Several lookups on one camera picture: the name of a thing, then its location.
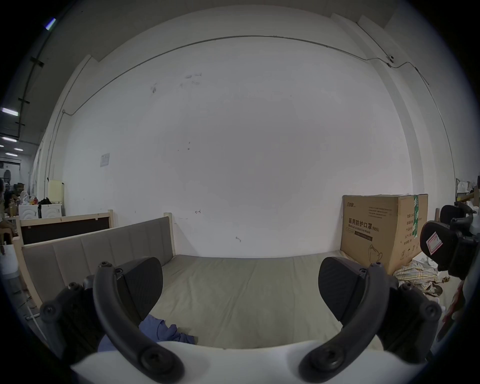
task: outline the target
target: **mattress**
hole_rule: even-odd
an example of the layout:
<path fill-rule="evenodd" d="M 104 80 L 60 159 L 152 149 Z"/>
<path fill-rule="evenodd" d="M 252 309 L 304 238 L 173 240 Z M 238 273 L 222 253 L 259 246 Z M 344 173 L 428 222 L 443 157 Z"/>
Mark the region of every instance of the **mattress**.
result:
<path fill-rule="evenodd" d="M 177 255 L 163 266 L 151 314 L 217 348 L 263 348 L 331 339 L 342 325 L 318 290 L 327 252 L 262 259 Z M 382 349 L 378 337 L 369 345 Z"/>

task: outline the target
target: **green label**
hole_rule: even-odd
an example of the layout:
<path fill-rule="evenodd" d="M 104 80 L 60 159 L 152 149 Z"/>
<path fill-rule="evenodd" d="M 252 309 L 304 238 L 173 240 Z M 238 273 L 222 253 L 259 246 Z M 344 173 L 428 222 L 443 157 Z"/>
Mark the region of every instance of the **green label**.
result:
<path fill-rule="evenodd" d="M 414 238 L 416 238 L 418 235 L 418 229 L 419 229 L 419 197 L 417 195 L 413 195 L 413 207 L 414 207 L 414 213 L 413 213 L 412 235 Z"/>

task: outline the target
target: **white appliance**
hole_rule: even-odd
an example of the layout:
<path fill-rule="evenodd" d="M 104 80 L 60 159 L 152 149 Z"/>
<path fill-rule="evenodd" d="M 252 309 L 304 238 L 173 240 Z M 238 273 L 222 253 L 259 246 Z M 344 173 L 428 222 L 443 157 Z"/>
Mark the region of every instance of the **white appliance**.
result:
<path fill-rule="evenodd" d="M 20 220 L 38 219 L 38 205 L 19 205 L 18 216 Z"/>
<path fill-rule="evenodd" d="M 38 219 L 38 205 L 19 205 L 20 220 Z M 42 219 L 61 217 L 61 204 L 43 204 Z"/>

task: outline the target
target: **cardboard box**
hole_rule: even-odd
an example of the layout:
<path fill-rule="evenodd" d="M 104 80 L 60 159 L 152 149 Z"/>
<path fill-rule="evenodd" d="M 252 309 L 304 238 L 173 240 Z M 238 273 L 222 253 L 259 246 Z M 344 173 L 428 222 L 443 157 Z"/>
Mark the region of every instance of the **cardboard box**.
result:
<path fill-rule="evenodd" d="M 389 275 L 420 253 L 428 195 L 343 196 L 340 249 L 368 267 L 381 262 Z"/>

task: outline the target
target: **upholstered bed frame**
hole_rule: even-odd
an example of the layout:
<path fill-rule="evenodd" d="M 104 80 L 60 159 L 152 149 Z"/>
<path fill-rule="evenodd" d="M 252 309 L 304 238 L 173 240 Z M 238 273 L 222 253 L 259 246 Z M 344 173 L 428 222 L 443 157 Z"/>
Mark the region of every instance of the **upholstered bed frame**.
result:
<path fill-rule="evenodd" d="M 13 239 L 20 272 L 40 308 L 69 283 L 81 284 L 101 261 L 119 265 L 153 256 L 164 265 L 175 254 L 171 214 L 126 227 L 109 228 L 60 239 L 23 244 Z"/>

